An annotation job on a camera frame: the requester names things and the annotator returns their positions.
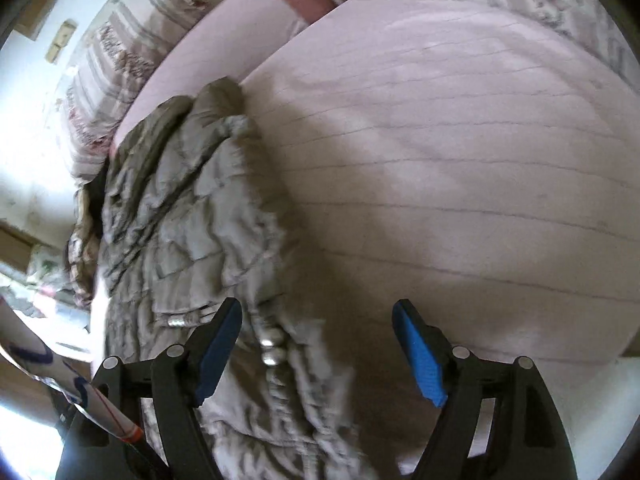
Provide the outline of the white blue red tube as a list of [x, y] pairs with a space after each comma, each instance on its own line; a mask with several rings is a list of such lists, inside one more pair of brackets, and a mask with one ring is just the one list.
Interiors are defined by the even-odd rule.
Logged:
[[82, 414], [103, 430], [134, 444], [143, 430], [91, 382], [53, 352], [1, 298], [1, 350], [26, 375], [62, 393]]

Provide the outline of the beige wall switch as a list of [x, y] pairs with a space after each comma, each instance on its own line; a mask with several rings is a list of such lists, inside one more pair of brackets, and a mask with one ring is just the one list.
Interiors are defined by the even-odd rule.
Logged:
[[56, 60], [60, 56], [61, 52], [70, 42], [77, 24], [74, 21], [66, 20], [56, 32], [53, 40], [50, 43], [50, 47], [47, 50], [46, 61], [55, 64]]

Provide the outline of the striped floral pillow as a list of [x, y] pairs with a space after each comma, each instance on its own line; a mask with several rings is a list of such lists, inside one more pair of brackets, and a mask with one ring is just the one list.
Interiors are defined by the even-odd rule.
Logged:
[[63, 100], [77, 182], [98, 175], [138, 94], [208, 10], [206, 0], [119, 0], [92, 34]]

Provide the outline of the olive quilted hooded jacket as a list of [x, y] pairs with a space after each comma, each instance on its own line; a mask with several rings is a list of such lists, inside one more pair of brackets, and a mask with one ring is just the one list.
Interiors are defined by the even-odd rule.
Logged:
[[126, 135], [108, 170], [100, 271], [105, 349], [128, 362], [182, 344], [233, 297], [243, 326], [196, 412], [229, 479], [371, 479], [354, 408], [346, 298], [222, 78]]

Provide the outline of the pink maroon bolster cushion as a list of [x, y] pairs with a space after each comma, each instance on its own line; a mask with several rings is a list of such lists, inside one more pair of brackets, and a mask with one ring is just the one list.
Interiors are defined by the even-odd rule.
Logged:
[[173, 96], [195, 96], [211, 82], [242, 82], [309, 25], [334, 0], [224, 0], [186, 33], [152, 73], [120, 123], [108, 154], [128, 132]]

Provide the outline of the floral cushion by window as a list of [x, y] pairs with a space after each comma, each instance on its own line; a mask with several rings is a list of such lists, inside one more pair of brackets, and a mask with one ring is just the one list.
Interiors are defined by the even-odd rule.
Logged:
[[73, 286], [67, 267], [64, 252], [48, 245], [35, 245], [29, 257], [26, 283], [48, 295], [71, 292]]

